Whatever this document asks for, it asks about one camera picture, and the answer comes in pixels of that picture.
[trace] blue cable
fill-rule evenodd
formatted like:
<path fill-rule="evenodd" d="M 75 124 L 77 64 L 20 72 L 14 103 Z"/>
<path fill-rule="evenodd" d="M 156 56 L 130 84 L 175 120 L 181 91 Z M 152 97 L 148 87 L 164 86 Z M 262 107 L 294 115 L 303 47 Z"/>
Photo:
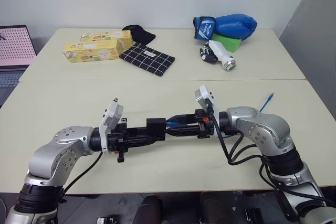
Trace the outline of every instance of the blue cable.
<path fill-rule="evenodd" d="M 270 100 L 272 100 L 273 96 L 274 96 L 274 93 L 272 93 L 272 94 L 267 98 L 267 101 L 266 101 L 265 104 L 261 107 L 260 112 L 266 107 L 267 103 L 268 103 Z"/>
<path fill-rule="evenodd" d="M 274 93 L 272 93 L 272 94 L 267 98 L 266 102 L 265 102 L 264 105 L 261 107 L 260 112 L 263 111 L 263 109 L 266 107 L 267 103 L 269 103 L 269 101 L 272 100 L 273 96 L 274 96 Z M 167 122 L 167 127 L 174 127 L 174 126 L 178 126 L 178 125 L 179 125 L 179 123 L 177 123 L 177 122 Z"/>

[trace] white bracket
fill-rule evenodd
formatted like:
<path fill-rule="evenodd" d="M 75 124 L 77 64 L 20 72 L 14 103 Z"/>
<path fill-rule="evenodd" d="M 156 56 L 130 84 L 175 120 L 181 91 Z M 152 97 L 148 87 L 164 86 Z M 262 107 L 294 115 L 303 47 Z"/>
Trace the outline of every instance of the white bracket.
<path fill-rule="evenodd" d="M 201 105 L 202 109 L 205 111 L 208 111 L 208 108 L 206 106 L 206 99 L 209 99 L 210 103 L 212 104 L 212 108 L 214 110 L 214 116 L 215 119 L 219 125 L 219 108 L 216 100 L 214 99 L 214 96 L 211 92 L 208 91 L 206 88 L 206 85 L 202 85 L 195 91 L 195 99 L 196 101 Z M 218 137 L 217 132 L 214 131 L 214 136 Z"/>
<path fill-rule="evenodd" d="M 110 106 L 105 110 L 103 119 L 99 125 L 99 134 L 101 141 L 101 150 L 105 155 L 109 155 L 111 152 L 108 148 L 107 135 L 113 130 L 118 124 L 122 115 L 123 106 L 118 105 L 118 99 L 115 98 L 111 102 Z"/>

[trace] black and white grid pattern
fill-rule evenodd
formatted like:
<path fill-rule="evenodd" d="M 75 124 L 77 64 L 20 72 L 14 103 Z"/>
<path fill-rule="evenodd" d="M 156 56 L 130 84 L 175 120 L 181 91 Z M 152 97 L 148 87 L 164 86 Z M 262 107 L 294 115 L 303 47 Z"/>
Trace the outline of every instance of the black and white grid pattern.
<path fill-rule="evenodd" d="M 122 53 L 120 58 L 157 76 L 162 76 L 175 60 L 172 56 L 165 55 L 138 42 Z"/>

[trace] black cloth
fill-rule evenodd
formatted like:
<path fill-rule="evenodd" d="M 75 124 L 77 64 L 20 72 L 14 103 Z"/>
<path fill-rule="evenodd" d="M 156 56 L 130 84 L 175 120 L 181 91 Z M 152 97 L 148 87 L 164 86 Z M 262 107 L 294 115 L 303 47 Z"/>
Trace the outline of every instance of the black cloth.
<path fill-rule="evenodd" d="M 135 43 L 134 46 L 123 52 L 120 58 L 157 76 L 162 76 L 175 60 L 174 57 L 141 43 Z"/>
<path fill-rule="evenodd" d="M 151 34 L 145 31 L 139 25 L 125 26 L 122 30 L 131 30 L 133 40 L 143 45 L 147 45 L 149 42 L 155 39 L 155 34 Z"/>

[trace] yellow food box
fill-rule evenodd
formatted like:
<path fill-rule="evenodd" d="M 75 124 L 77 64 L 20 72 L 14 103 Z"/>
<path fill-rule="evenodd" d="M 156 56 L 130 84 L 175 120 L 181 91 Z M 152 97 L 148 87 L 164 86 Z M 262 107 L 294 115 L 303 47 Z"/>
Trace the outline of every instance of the yellow food box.
<path fill-rule="evenodd" d="M 101 41 L 117 39 L 123 51 L 133 46 L 133 39 L 130 30 L 125 31 L 102 31 L 98 33 L 88 32 L 84 33 L 80 38 L 80 41 Z"/>
<path fill-rule="evenodd" d="M 120 59 L 121 45 L 116 39 L 73 42 L 64 46 L 63 54 L 71 63 Z"/>

